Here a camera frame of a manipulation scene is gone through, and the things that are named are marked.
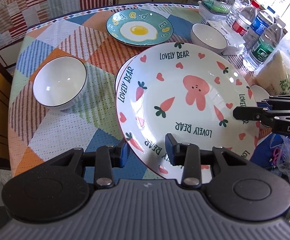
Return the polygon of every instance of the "bag with green print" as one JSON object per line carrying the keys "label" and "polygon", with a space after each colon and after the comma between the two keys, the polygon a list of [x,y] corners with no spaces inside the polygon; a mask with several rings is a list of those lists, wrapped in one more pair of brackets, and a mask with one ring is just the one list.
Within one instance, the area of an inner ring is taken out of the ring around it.
{"label": "bag with green print", "polygon": [[255,81],[271,96],[290,95],[290,33],[255,72]]}

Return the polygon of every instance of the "egg white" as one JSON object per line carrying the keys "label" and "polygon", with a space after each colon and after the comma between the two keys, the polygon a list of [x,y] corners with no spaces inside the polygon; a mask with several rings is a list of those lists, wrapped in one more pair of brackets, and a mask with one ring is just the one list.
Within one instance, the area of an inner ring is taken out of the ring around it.
{"label": "egg white", "polygon": [[[148,33],[146,33],[145,35],[136,35],[132,33],[131,28],[137,25],[147,28]],[[137,42],[146,41],[146,40],[156,40],[157,38],[156,28],[149,23],[140,22],[140,21],[127,22],[123,24],[123,26],[120,29],[120,33],[124,38],[129,39],[130,41],[137,41]]]}

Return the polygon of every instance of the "red bottle cap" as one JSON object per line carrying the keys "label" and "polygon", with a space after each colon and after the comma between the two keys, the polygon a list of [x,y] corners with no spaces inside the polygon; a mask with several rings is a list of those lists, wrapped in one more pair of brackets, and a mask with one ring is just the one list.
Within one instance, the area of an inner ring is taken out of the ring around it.
{"label": "red bottle cap", "polygon": [[257,9],[260,7],[260,4],[258,2],[256,2],[255,0],[252,1],[251,5],[253,5]]}

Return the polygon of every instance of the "water bottle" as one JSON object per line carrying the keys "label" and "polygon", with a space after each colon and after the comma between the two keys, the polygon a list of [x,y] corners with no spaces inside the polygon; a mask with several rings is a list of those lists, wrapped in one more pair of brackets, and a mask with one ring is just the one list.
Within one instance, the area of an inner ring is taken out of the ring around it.
{"label": "water bottle", "polygon": [[252,1],[250,6],[246,6],[238,15],[235,22],[232,25],[232,29],[243,36],[248,28],[251,26],[253,20],[257,15],[257,9],[260,4],[255,0]]}
{"label": "water bottle", "polygon": [[243,64],[248,71],[256,70],[273,52],[283,35],[285,23],[281,19],[268,27],[255,45],[243,58]]}
{"label": "water bottle", "polygon": [[267,10],[261,10],[253,20],[248,32],[244,34],[245,48],[249,51],[258,41],[264,30],[274,22],[275,11],[271,7]]}
{"label": "water bottle", "polygon": [[229,27],[232,27],[240,12],[250,4],[250,0],[235,0],[234,4],[229,10],[229,14],[226,15],[225,19],[225,22],[228,24]]}

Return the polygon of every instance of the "teal plate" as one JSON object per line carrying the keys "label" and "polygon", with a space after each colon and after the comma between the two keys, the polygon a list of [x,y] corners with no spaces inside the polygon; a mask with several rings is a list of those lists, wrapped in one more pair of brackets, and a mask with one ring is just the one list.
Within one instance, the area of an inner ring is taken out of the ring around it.
{"label": "teal plate", "polygon": [[173,26],[168,19],[144,9],[117,12],[107,20],[106,28],[115,39],[133,46],[161,44],[173,35]]}

